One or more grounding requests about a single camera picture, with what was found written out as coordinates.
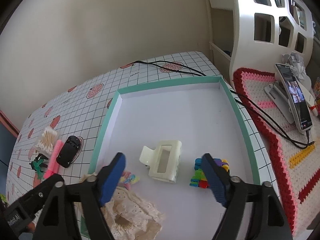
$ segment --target beige wall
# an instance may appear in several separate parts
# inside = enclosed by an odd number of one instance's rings
[[[23,0],[0,36],[0,109],[35,109],[101,73],[159,55],[208,55],[204,0]]]

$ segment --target pink comb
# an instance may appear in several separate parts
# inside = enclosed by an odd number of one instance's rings
[[[48,169],[43,176],[45,179],[49,178],[52,174],[58,173],[59,164],[57,163],[56,159],[63,145],[64,145],[63,141],[57,140],[56,145],[54,146],[51,154]]]

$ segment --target smartphone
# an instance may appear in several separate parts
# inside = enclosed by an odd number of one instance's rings
[[[276,71],[281,77],[282,84],[287,92],[289,106],[292,111],[294,121],[300,133],[312,127],[309,108],[301,91],[301,88],[287,65],[276,64]]]

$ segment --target white grid table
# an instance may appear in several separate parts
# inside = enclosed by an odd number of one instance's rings
[[[197,51],[151,58],[147,62],[156,60],[180,62],[208,76],[221,76],[209,59]],[[177,72],[167,73],[166,70],[160,70],[153,65],[140,63],[127,65],[73,87],[34,111],[24,122],[13,148],[6,184],[8,202],[13,203],[22,194],[33,188],[35,171],[31,169],[29,163],[36,157],[33,145],[44,127],[51,124],[60,133],[62,141],[66,141],[70,135],[83,138],[82,150],[78,158],[69,168],[60,167],[59,169],[59,174],[63,176],[66,184],[77,183],[88,171],[104,116],[117,89],[145,82],[190,76],[190,74]],[[246,109],[241,105],[238,106],[255,151],[260,181],[271,181],[279,196],[276,178],[263,141]],[[77,208],[76,213],[80,227],[81,214]]]

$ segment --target red yarn border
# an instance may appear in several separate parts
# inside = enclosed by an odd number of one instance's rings
[[[238,93],[244,94],[246,96],[248,96],[248,95],[245,93],[244,87],[242,85],[241,74],[243,72],[254,73],[254,74],[265,75],[265,76],[274,76],[273,73],[263,72],[263,71],[250,69],[250,68],[237,69],[233,73],[233,83],[234,83],[236,91]],[[240,97],[240,99],[243,103],[250,106],[249,100],[247,100],[245,98],[241,98],[241,97]],[[281,195],[281,200],[282,200],[282,206],[284,208],[285,215],[287,216],[291,232],[293,233],[294,220],[295,220],[295,205],[294,205],[294,200],[292,199],[292,196],[290,195],[289,185],[287,184],[288,180],[286,179],[286,174],[283,172],[283,168],[281,167],[280,157],[278,155],[278,142],[279,142],[279,140],[274,133],[270,132],[267,129],[267,125],[265,124],[264,121],[262,121],[252,111],[248,111],[248,113],[251,116],[257,129],[266,137],[266,139],[269,142],[270,160],[272,162],[272,167],[273,167],[273,170],[274,170],[276,178],[277,178],[279,191],[280,191],[280,195]]]
[[[306,199],[306,197],[310,194],[311,190],[315,187],[317,182],[320,180],[320,169],[316,171],[316,174],[313,175],[311,180],[307,183],[307,185],[304,186],[304,188],[299,192],[298,199],[300,200],[300,203],[303,203],[303,201]]]

